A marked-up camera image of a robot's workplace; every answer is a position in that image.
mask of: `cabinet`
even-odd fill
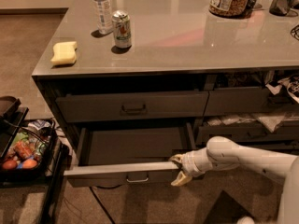
[[[64,172],[71,183],[171,181],[178,167],[167,159],[213,135],[251,143],[297,139],[296,123],[276,133],[257,124],[206,126],[220,115],[298,110],[263,84],[216,85],[222,73],[298,69],[289,32],[296,21],[269,14],[267,1],[251,18],[232,21],[210,14],[209,0],[112,0],[132,23],[133,45],[119,50],[113,34],[94,37],[90,0],[75,0],[32,75],[75,150]],[[52,66],[52,46],[71,40],[78,42],[77,61]]]

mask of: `plastic bottle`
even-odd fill
[[[106,35],[112,32],[112,9],[110,0],[93,0],[99,33]]]

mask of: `floor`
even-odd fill
[[[0,96],[20,98],[29,107],[28,119],[52,117],[31,73],[62,17],[0,15]],[[207,172],[180,188],[169,183],[72,188],[65,179],[53,221],[223,224],[251,215],[256,223],[276,223],[281,191],[281,185],[243,168]],[[44,187],[0,189],[0,223],[36,223],[44,192]]]

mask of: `soda can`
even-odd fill
[[[112,15],[115,46],[127,49],[132,46],[130,17],[126,11],[117,10]]]

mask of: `baseboard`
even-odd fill
[[[8,8],[1,9],[0,15],[20,15],[20,14],[65,14],[67,7],[60,8]]]

